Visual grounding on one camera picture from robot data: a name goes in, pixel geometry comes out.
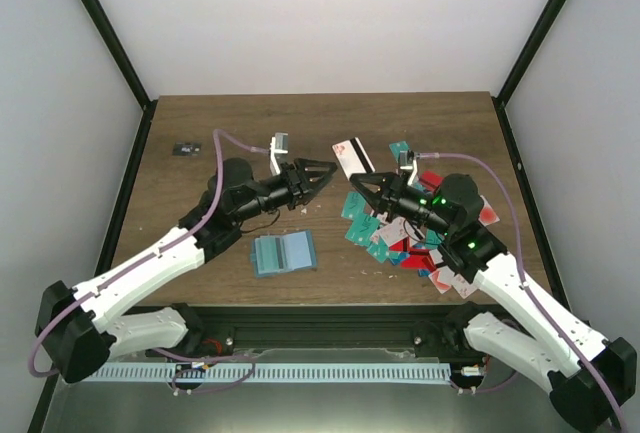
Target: wooden tabletop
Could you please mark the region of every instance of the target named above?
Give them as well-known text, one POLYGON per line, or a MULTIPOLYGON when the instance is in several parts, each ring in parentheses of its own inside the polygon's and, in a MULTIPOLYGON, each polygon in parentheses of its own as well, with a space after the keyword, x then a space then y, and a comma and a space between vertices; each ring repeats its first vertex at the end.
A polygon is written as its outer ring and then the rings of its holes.
MULTIPOLYGON (((466 153, 487 162, 506 184, 522 225, 524 264, 549 289, 542 261, 488 93, 400 93, 260 96, 162 97, 158 103, 114 265, 150 246, 198 203, 215 173, 211 132, 223 128, 239 140, 268 147, 276 131, 289 133, 289 158, 335 161, 331 145, 357 136, 376 171, 392 171, 389 144, 406 140, 416 151, 466 153), (198 156, 174 156, 177 142, 199 142, 198 156)), ((223 140, 224 157, 250 161, 256 179, 271 175, 265 156, 251 154, 223 140)), ((491 177, 464 161, 423 162, 441 175, 473 176, 501 218, 490 229, 511 249, 513 222, 491 177)), ((282 211, 272 227, 247 234, 223 255, 172 281, 144 304, 303 305, 429 304, 461 302, 455 290, 441 295, 415 270, 378 263, 362 247, 344 238, 350 222, 340 213, 350 185, 338 170, 331 184, 306 210, 282 211), (257 279, 249 261, 253 238, 310 229, 318 267, 257 279)), ((262 215, 244 225, 260 226, 262 215)), ((491 298, 476 292, 479 303, 491 298)))

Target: robotic arm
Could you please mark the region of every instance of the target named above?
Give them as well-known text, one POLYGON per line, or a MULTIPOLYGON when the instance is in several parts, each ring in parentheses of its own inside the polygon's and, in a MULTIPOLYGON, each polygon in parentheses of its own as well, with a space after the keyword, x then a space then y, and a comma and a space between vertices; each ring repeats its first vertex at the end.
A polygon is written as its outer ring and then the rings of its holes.
MULTIPOLYGON (((468 302, 441 332, 450 346, 498 358, 540 386, 558 413, 579 431, 591 432, 612 415, 593 375, 525 292, 516 258, 479 221, 483 200, 470 176, 452 174, 433 192, 410 186, 415 156, 401 154, 399 174, 364 173, 349 178, 375 214, 405 218, 414 228, 441 235, 434 264, 450 268, 501 304, 529 333, 510 328, 468 302)), ((584 357, 597 369, 619 405, 635 393, 637 354, 624 338, 609 341, 563 308, 525 274, 525 284, 584 357)))
POLYGON ((108 359, 127 353, 176 346, 190 352, 200 344, 202 325, 186 305, 175 305, 152 313, 123 315, 164 284, 226 251, 241 238, 241 225, 245 220, 263 212, 274 213, 283 206, 292 210, 298 205, 306 205, 331 181, 337 170, 335 163, 297 158, 289 164, 284 149, 286 135, 280 133, 276 136, 279 148, 270 155, 274 176, 256 181, 246 160, 225 160, 218 206, 193 235, 164 251, 164 246, 188 235, 203 219, 215 195, 218 173, 209 180, 198 205, 145 251, 73 288, 58 281, 44 291, 36 335, 62 310, 90 294, 43 341, 45 350, 65 381, 81 381, 108 359), (138 264, 135 271, 121 275, 126 268, 138 264))

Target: white wall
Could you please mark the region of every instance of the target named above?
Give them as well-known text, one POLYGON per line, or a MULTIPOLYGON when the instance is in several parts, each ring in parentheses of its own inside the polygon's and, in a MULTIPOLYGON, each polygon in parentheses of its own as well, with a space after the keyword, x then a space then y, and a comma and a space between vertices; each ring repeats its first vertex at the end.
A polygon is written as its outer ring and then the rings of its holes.
POLYGON ((92 276, 140 109, 79 0, 0 0, 0 17, 0 429, 23 433, 42 290, 92 276))
POLYGON ((568 0, 508 105, 573 308, 638 350, 639 30, 638 0, 568 0))
POLYGON ((546 0, 101 0, 149 94, 490 90, 546 0))

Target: black metal frame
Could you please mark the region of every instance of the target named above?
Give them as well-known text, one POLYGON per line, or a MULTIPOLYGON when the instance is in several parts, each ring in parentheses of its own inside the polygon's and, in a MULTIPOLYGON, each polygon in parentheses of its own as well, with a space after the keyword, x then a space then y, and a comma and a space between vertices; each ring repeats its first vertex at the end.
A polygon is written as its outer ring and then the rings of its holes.
MULTIPOLYGON (((99 0, 81 1, 144 112, 96 267, 95 274, 99 275, 111 267, 157 100, 150 100, 99 0)), ((540 250, 540 255, 549 277, 551 291, 560 303, 568 307, 567 298, 551 253, 549 241, 545 234, 534 195, 522 165, 517 143, 513 137, 505 111, 507 103, 524 76, 565 1, 566 0, 548 0, 522 52, 509 73, 504 86, 498 96, 493 98, 493 101, 540 250)), ((222 328, 233 335, 234 345, 238 348, 273 348, 294 345, 296 347, 328 348, 411 348, 415 346, 413 339, 416 328, 419 328, 420 322, 430 321, 437 324, 441 322, 453 308, 455 308, 455 305, 202 307, 196 310, 204 320, 206 327, 213 329, 222 328)), ((147 309, 136 308, 136 310, 146 311, 147 309)), ((504 309, 499 305, 489 305, 489 310, 498 316, 505 315, 504 309)), ((419 356, 430 356, 431 353, 436 350, 437 348, 435 350, 427 348, 421 351, 416 349, 416 354, 420 353, 419 356)), ((456 362, 464 358, 462 358, 461 355, 457 355, 455 357, 445 357, 441 359, 443 361, 456 362)), ((42 431, 56 383, 56 377, 51 377, 46 381, 31 425, 29 426, 29 433, 39 433, 42 431)))

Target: white perforated rail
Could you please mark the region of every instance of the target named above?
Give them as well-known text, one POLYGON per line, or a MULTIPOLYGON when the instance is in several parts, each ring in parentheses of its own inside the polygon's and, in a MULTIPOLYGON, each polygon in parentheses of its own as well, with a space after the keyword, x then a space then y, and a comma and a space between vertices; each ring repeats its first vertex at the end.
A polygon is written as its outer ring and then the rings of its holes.
MULTIPOLYGON (((187 372, 180 383, 228 383, 247 374, 246 363, 215 365, 206 372, 187 372)), ((166 383, 173 378, 176 364, 106 363, 84 381, 166 383)), ((427 363, 258 363, 247 383, 410 383, 448 385, 451 367, 427 363)))

